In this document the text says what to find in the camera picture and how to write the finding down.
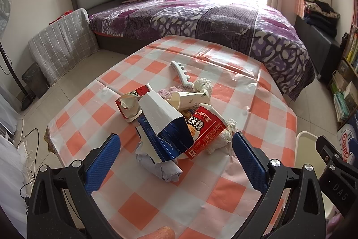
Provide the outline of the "person's fingers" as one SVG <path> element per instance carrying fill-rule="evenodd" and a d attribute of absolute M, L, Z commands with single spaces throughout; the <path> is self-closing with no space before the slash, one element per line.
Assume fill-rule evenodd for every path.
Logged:
<path fill-rule="evenodd" d="M 175 232 L 170 227 L 164 226 L 150 234 L 138 237 L 138 239 L 175 239 Z"/>

